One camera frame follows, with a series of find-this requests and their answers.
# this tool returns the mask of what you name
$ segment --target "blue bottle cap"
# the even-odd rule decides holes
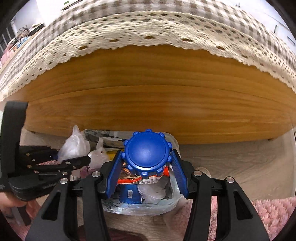
[[[128,170],[143,179],[153,175],[162,176],[164,167],[172,160],[172,144],[164,137],[161,132],[147,129],[144,132],[135,132],[130,140],[126,140],[122,158]]]

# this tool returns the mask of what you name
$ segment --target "tied plastic bag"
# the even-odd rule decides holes
[[[103,148],[104,140],[99,138],[98,144],[96,145],[96,150],[89,153],[91,162],[89,164],[90,169],[100,169],[105,162],[110,161],[110,157],[106,154]]]
[[[89,142],[83,138],[78,126],[75,125],[72,135],[66,140],[58,152],[58,163],[62,163],[63,160],[86,156],[89,152]]]
[[[165,198],[169,177],[162,176],[157,183],[154,184],[140,184],[138,185],[138,191],[145,199],[143,203],[157,204],[163,198]]]

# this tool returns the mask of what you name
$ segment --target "metal bolt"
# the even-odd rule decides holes
[[[101,173],[98,171],[92,173],[93,177],[99,177],[100,175],[101,175]]]
[[[234,182],[234,179],[233,179],[233,177],[227,177],[227,178],[226,178],[226,181],[227,181],[228,183],[233,183],[233,182]]]
[[[197,177],[200,177],[202,175],[202,172],[197,170],[197,171],[193,172],[193,175],[197,176]]]
[[[64,177],[60,180],[60,182],[61,184],[66,184],[68,182],[68,179]]]

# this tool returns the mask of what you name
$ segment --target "blue package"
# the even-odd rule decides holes
[[[138,191],[136,184],[122,184],[120,187],[119,201],[129,204],[142,203],[142,195]]]

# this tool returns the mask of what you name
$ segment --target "wooden furniture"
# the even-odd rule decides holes
[[[99,49],[39,75],[7,100],[29,101],[28,130],[171,133],[179,144],[275,138],[296,121],[296,94],[254,66],[168,45]]]

